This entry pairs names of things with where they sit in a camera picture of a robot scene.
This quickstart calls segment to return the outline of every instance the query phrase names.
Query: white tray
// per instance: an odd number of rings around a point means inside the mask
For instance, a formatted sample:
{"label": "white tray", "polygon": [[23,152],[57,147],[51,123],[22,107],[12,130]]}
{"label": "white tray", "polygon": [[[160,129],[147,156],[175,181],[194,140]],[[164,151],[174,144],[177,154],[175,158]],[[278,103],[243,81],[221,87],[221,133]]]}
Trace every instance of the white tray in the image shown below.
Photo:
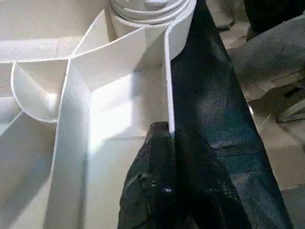
{"label": "white tray", "polygon": [[150,124],[174,133],[170,60],[195,3],[153,26],[108,1],[0,3],[0,229],[116,228]]}

